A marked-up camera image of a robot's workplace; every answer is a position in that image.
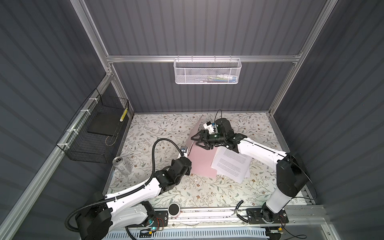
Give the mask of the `pink file folder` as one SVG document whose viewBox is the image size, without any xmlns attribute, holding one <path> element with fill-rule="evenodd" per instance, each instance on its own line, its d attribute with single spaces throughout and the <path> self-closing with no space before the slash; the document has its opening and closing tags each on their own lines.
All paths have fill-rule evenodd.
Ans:
<svg viewBox="0 0 384 240">
<path fill-rule="evenodd" d="M 217 176 L 217 171 L 213 169 L 211 165 L 217 150 L 205 150 L 196 146 L 195 142 L 191 140 L 191 137 L 199 131 L 199 127 L 202 123 L 202 117 L 203 115 L 199 115 L 197 123 L 194 125 L 188 136 L 186 142 L 186 146 L 188 147 L 187 158 L 192 162 L 191 174 L 213 179 Z"/>
</svg>

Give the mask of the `printed white paper sheet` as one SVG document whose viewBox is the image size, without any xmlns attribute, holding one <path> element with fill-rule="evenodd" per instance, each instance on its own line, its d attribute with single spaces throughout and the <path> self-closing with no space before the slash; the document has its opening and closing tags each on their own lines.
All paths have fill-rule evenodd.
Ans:
<svg viewBox="0 0 384 240">
<path fill-rule="evenodd" d="M 251 176 L 250 165 L 252 157 L 235 153 L 225 147 L 218 147 L 211 168 L 218 174 L 224 175 L 241 184 Z"/>
</svg>

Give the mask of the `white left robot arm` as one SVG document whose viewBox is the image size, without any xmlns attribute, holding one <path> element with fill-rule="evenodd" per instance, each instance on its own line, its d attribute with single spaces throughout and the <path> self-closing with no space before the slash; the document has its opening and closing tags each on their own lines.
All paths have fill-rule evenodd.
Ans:
<svg viewBox="0 0 384 240">
<path fill-rule="evenodd" d="M 81 239 L 101 240 L 116 229 L 152 225 L 157 214 L 148 200 L 172 190 L 183 176 L 191 173 L 191 169 L 192 162 L 180 157 L 172 161 L 170 168 L 155 172 L 147 186 L 136 185 L 107 196 L 95 194 L 92 201 L 112 200 L 77 213 L 75 220 Z"/>
</svg>

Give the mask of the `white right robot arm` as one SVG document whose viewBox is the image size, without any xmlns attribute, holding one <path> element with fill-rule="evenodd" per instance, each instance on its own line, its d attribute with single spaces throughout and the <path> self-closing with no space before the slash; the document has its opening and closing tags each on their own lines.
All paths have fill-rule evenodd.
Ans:
<svg viewBox="0 0 384 240">
<path fill-rule="evenodd" d="M 276 173 L 276 188 L 261 208 L 261 218 L 267 224 L 281 222 L 285 206 L 310 181 L 294 156 L 235 133 L 226 118 L 205 123 L 203 129 L 190 139 L 196 146 L 208 151 L 218 148 L 212 169 L 238 183 L 243 182 L 252 160 L 261 162 Z"/>
</svg>

